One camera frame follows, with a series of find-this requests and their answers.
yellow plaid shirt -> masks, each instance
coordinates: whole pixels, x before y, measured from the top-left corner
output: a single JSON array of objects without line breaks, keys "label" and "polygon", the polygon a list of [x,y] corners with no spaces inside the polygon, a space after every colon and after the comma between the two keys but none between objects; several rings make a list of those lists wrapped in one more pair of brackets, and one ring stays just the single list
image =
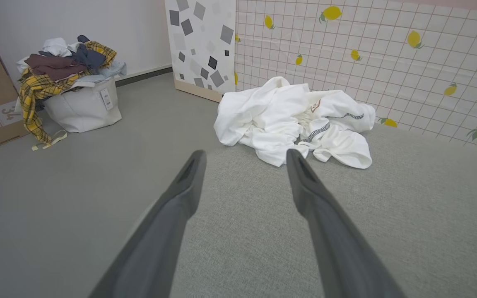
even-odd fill
[{"label": "yellow plaid shirt", "polygon": [[[89,50],[97,51],[106,56],[106,60],[104,60],[101,68],[110,67],[117,55],[114,50],[105,47],[96,41],[88,41],[85,43],[85,46]],[[27,68],[19,80],[21,81],[19,102],[23,109],[23,124],[25,125],[25,129],[31,132],[38,141],[41,141],[46,145],[51,145],[51,137],[45,132],[45,130],[43,130],[41,119],[34,110],[36,107],[36,100],[55,96],[69,90],[77,79],[87,75],[91,75],[89,70],[75,74],[68,79],[61,79],[60,81],[55,82],[51,80],[48,75],[34,75],[32,74],[31,68]]]}]

strap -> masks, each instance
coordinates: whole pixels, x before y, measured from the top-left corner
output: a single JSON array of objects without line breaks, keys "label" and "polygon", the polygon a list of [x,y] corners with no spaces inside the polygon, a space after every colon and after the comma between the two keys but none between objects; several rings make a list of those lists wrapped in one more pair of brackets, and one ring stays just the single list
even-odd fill
[{"label": "strap", "polygon": [[[52,141],[50,145],[45,145],[42,149],[47,149],[47,148],[53,146],[54,144],[56,144],[56,143],[62,141],[63,139],[67,138],[67,132],[66,132],[65,130],[59,130],[58,132],[55,133],[55,135],[53,136],[53,138],[54,138],[56,135],[58,135],[60,132],[63,132],[64,134],[63,134],[62,136],[60,136],[60,137],[55,138],[54,141]],[[39,146],[39,145],[43,145],[43,143],[38,143],[38,144],[34,145],[34,146],[32,147],[32,151],[38,150],[38,146]]]}]

grid wallpaper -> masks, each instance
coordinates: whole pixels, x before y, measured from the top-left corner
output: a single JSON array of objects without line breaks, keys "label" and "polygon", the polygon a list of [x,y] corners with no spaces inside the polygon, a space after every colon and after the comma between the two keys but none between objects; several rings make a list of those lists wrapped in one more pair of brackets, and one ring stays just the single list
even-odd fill
[{"label": "grid wallpaper", "polygon": [[273,76],[343,90],[373,106],[381,124],[477,149],[477,11],[237,0],[235,32],[237,91]]}]

white wall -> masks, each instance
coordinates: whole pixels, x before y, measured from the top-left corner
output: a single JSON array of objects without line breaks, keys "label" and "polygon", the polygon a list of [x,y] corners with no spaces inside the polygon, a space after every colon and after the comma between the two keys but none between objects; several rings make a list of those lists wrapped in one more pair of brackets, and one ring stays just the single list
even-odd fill
[{"label": "white wall", "polygon": [[456,8],[477,10],[477,0],[397,0],[399,2],[412,2],[418,4],[431,4]]},{"label": "white wall", "polygon": [[163,0],[0,0],[0,56],[13,81],[15,63],[46,39],[80,34],[117,51],[128,74],[171,64]]}]

white cloth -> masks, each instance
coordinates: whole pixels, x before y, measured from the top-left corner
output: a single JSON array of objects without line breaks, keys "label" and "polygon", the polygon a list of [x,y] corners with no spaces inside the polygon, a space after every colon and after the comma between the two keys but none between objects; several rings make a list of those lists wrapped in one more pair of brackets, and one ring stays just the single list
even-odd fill
[{"label": "white cloth", "polygon": [[283,77],[255,89],[227,92],[214,123],[220,143],[252,147],[261,160],[274,166],[286,164],[288,149],[297,149],[306,158],[308,147],[294,142],[303,131],[295,116],[306,110],[307,92],[307,84],[290,85]]},{"label": "white cloth", "polygon": [[25,63],[25,60],[27,60],[28,58],[29,56],[16,62],[17,71],[19,71],[20,74],[22,74],[29,67],[29,65]]},{"label": "white cloth", "polygon": [[[375,110],[341,90],[309,92],[274,77],[262,87],[227,92],[218,106],[214,130],[220,143],[241,143],[274,166],[286,164],[286,151],[308,151],[320,161],[331,156],[354,168],[368,168],[369,145],[359,132],[371,130]],[[296,145],[296,138],[301,141]]]},{"label": "white cloth", "polygon": [[75,43],[72,44],[72,45],[68,45],[67,48],[76,53],[76,51],[77,51],[77,49],[78,49],[78,46],[81,45],[81,44],[82,44],[82,43],[81,43],[80,41],[79,41],[79,42],[75,42]]},{"label": "white cloth", "polygon": [[305,128],[299,145],[308,146],[322,162],[333,156],[347,166],[369,168],[369,145],[359,132],[373,128],[375,109],[341,90],[309,92],[306,97],[310,108],[298,115]]},{"label": "white cloth", "polygon": [[72,55],[67,48],[67,42],[61,37],[46,40],[43,44],[43,50],[58,57],[69,57]]}]

